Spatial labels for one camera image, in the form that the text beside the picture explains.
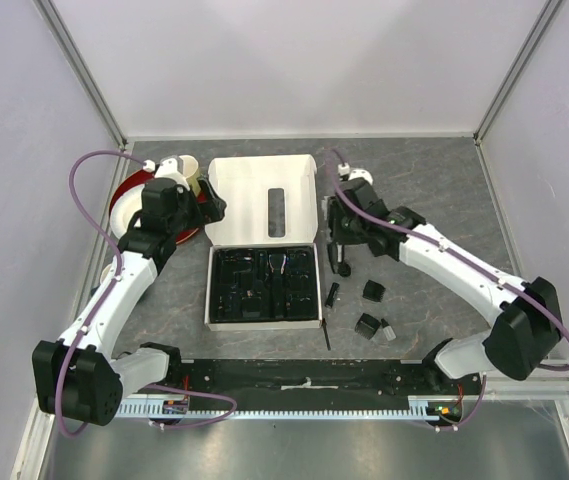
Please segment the small clear oil bottle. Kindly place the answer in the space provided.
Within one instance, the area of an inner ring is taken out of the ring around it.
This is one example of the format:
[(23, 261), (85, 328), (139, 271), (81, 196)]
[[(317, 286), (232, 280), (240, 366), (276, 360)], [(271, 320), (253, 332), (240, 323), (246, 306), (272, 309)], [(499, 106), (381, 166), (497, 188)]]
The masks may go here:
[(395, 331), (384, 318), (380, 320), (380, 325), (383, 331), (383, 335), (388, 342), (391, 342), (397, 338)]

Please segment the silver black hair clipper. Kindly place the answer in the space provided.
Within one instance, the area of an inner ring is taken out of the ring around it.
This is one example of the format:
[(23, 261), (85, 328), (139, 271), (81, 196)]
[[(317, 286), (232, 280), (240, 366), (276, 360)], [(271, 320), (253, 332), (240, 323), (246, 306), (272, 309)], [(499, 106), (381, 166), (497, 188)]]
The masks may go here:
[(345, 259), (345, 246), (338, 242), (330, 242), (327, 253), (331, 271), (343, 278), (351, 275), (351, 267)]

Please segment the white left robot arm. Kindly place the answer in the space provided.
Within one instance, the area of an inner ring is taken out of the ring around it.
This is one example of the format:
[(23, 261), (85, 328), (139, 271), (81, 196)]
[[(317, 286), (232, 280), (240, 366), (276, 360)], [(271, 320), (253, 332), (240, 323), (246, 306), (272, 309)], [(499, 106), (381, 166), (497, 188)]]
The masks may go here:
[(171, 178), (143, 185), (141, 206), (118, 241), (105, 281), (56, 341), (41, 341), (32, 353), (41, 411), (104, 426), (123, 399), (148, 385), (162, 393), (180, 388), (177, 348), (147, 343), (119, 360), (112, 352), (135, 305), (175, 252), (177, 237), (223, 219), (225, 202), (206, 177), (197, 183), (203, 201)]

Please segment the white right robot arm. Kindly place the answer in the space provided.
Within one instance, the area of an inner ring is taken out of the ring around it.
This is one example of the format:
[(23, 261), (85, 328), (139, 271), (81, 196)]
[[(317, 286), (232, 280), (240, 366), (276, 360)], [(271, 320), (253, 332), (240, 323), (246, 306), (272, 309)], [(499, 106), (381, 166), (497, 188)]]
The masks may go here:
[(484, 331), (440, 342), (429, 352), (422, 381), (441, 394), (471, 373), (496, 370), (527, 379), (563, 337), (555, 287), (538, 277), (527, 282), (455, 245), (407, 207), (388, 209), (363, 178), (340, 179), (326, 203), (329, 259), (345, 275), (348, 245), (365, 245), (412, 267), (454, 292), (485, 320)]

